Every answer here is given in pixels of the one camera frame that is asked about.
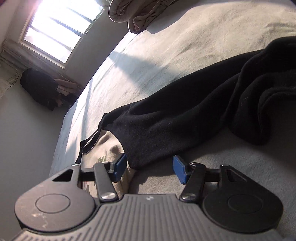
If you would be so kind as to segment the beige bear sweatshirt black sleeves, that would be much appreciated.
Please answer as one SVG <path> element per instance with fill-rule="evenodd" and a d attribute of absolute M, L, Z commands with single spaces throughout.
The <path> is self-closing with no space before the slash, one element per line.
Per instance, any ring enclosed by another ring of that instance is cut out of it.
<path fill-rule="evenodd" d="M 121 143 L 133 169 L 203 144 L 221 128 L 261 145 L 280 108 L 295 104 L 295 37 L 223 60 L 182 77 L 153 95 L 103 115 L 80 143 L 88 153 L 102 130 Z"/>

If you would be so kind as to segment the dark clothes hanging in corner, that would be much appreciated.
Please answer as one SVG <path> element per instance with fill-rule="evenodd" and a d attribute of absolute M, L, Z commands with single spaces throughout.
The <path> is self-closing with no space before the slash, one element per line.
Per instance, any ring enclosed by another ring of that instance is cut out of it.
<path fill-rule="evenodd" d="M 61 106 L 70 108 L 81 93 L 77 84 L 63 79 L 54 79 L 32 68 L 22 73 L 20 84 L 33 100 L 49 110 Z"/>

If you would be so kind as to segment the grey bed sheet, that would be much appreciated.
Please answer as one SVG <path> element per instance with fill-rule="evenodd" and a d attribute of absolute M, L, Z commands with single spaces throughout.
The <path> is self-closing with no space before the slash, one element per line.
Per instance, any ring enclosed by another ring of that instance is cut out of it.
<path fill-rule="evenodd" d="M 50 174 L 74 163 L 81 140 L 104 113 L 230 57 L 295 35 L 291 1 L 178 1 L 142 33 L 128 33 L 99 67 L 63 120 Z M 283 202 L 278 231 L 295 235 L 295 106 L 276 106 L 271 140 L 254 146 L 224 131 L 182 157 L 230 164 Z"/>

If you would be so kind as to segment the folded beige quilt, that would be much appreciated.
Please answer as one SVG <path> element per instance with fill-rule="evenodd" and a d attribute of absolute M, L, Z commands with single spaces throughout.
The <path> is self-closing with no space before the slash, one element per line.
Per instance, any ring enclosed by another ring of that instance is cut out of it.
<path fill-rule="evenodd" d="M 113 0 L 109 5 L 108 15 L 115 23 L 127 22 L 128 30 L 133 34 L 139 34 L 175 2 L 174 0 Z"/>

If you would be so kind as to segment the window with white frame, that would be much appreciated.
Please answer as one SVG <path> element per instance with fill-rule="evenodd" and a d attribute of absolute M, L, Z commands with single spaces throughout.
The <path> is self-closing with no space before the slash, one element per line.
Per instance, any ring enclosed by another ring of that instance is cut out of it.
<path fill-rule="evenodd" d="M 65 68 L 108 5 L 109 1 L 36 1 L 23 30 L 22 42 Z"/>

